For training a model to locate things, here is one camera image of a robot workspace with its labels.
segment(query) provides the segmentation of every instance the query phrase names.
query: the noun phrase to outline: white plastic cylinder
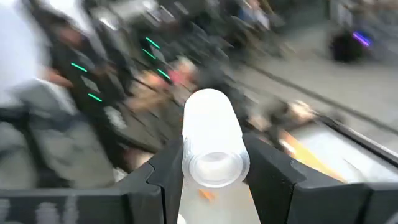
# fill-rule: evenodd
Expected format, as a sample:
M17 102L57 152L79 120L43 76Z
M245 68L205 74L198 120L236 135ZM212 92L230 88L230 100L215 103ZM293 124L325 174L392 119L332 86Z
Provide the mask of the white plastic cylinder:
M189 183L202 188L241 182L250 159L231 102L220 91L194 93L185 103L182 169Z

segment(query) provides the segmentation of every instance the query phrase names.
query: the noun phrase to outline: purple light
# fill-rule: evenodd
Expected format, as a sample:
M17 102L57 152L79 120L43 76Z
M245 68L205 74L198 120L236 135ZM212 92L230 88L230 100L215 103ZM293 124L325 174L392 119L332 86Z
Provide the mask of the purple light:
M360 41L360 43L363 44L365 47L369 47L371 45L370 41L368 39L366 39L365 37L363 37L361 34L359 34L357 32L353 33L353 37L356 40Z

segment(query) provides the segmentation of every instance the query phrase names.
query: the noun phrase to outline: green led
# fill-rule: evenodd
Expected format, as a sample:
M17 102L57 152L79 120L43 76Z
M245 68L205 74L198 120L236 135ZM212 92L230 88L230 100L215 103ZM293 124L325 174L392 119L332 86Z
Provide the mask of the green led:
M160 72L162 75L166 76L168 79L170 79L170 77L162 70L158 69L157 71Z
M157 45L153 40L151 40L148 37L146 37L145 39L148 40L151 44L153 44L157 49L160 49L159 45Z
M79 68L80 70L82 70L82 71L84 71L84 72L87 72L86 69L84 69L83 67L80 67L79 65L77 65L77 64L75 64L75 63L71 63L71 65L74 66L74 67L76 67L76 68Z
M151 56L153 59L156 59L156 57L154 55L152 55L151 53L149 53L147 50L142 49L147 55Z
M89 93L88 95L89 95L90 97L92 97L92 98L98 100L99 102L102 102L102 100L99 99L98 97L96 97L95 95L92 95L91 93Z

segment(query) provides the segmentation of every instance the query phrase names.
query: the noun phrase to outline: hand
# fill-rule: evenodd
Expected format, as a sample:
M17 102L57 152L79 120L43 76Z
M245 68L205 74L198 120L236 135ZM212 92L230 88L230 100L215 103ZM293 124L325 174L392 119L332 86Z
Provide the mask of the hand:
M301 101L290 104L290 110L300 122L310 121L314 117L311 107Z
M71 81L69 81L68 79L62 77L58 71L52 69L52 68L48 68L45 72L45 76L44 76L44 80L50 82L50 83L54 83L56 85L65 87L65 88L71 88L73 87L73 84Z
M110 64L106 63L104 65L100 65L96 67L93 71L91 71L97 76L102 76L107 73L117 74L116 69L114 69Z
M134 95L134 97L129 98L126 101L126 104L130 110L149 110L167 101L169 98L169 95L167 94L167 87L169 85L166 81L153 72L148 71L144 71L143 76L139 77L138 79L156 91L140 83L134 83L131 88L131 93Z
M268 121L260 115L250 117L248 122L259 131L265 131L270 126Z
M138 169L141 165L146 163L153 154L148 153L148 152L143 152L139 149L129 149L125 155L124 158L131 170Z

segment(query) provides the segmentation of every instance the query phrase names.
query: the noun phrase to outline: gray floor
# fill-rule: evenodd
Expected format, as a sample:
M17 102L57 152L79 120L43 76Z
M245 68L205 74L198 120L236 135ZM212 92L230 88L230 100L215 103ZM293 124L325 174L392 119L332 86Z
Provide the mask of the gray floor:
M296 51L287 60L266 56L247 58L251 64L273 75L291 81L319 95L348 106L372 119L398 128L397 69L376 62L357 65L337 65L327 59L327 25L297 30L284 38ZM275 97L302 100L318 111L340 111L293 88L281 85L253 69L241 67L233 71L235 79L245 83L242 87L250 99L266 108ZM357 132L398 152L398 136L367 121L340 111L348 124ZM180 212L188 224L197 223L259 223L254 204L245 185L217 193L214 202L201 198L197 191L185 187Z

